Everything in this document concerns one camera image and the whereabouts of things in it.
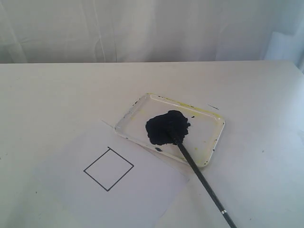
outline white backdrop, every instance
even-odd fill
[[[0,62],[257,60],[266,56],[290,58],[299,65],[303,42],[292,44],[297,50],[292,57],[284,56],[282,52],[290,48],[278,43],[274,34],[303,37],[298,35],[302,2],[0,0]]]

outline clear plastic tray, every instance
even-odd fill
[[[157,115],[165,114],[169,110],[180,111],[188,118],[191,126],[188,128],[189,134],[185,136],[183,145],[197,166],[206,166],[225,125],[224,119],[216,113],[154,94],[145,94],[116,124],[115,132],[139,145],[188,164],[176,145],[153,145],[148,138],[145,128],[147,121]]]

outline black paint blob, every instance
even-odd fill
[[[183,141],[185,135],[188,134],[189,126],[188,119],[180,111],[170,110],[166,114],[150,119],[146,124],[146,130],[153,145],[167,143],[176,145],[167,133],[168,128],[173,128],[179,139]]]

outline black paintbrush handle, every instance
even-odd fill
[[[200,172],[200,170],[197,167],[197,165],[195,164],[194,160],[191,158],[191,156],[188,153],[188,151],[186,150],[186,148],[183,146],[183,144],[181,143],[181,141],[178,139],[178,137],[175,134],[175,132],[172,131],[172,129],[171,129],[171,130],[168,130],[168,134],[173,139],[173,141],[177,144],[177,146],[180,149],[181,153],[184,155],[185,159],[187,160],[187,162],[189,163],[189,165],[191,166],[191,168],[193,169],[193,171],[195,172],[195,174],[199,178],[200,182],[203,184],[203,186],[207,190],[208,194],[212,198],[212,200],[215,203],[215,205],[218,207],[219,211],[224,216],[224,218],[227,221],[227,223],[229,224],[229,226],[231,228],[237,228],[236,225],[234,224],[234,222],[232,221],[232,219],[230,218],[229,214],[227,213],[227,211],[224,209],[223,205],[218,200],[218,198],[215,195],[214,191],[212,190],[212,188],[208,184],[207,180],[205,179],[205,177],[203,176],[203,174]]]

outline white table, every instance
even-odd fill
[[[304,76],[289,62],[248,61],[0,65],[0,227],[80,227],[33,169],[147,92],[225,118],[203,173],[238,228],[303,226]],[[188,166],[165,160],[191,180],[156,227],[227,228]]]

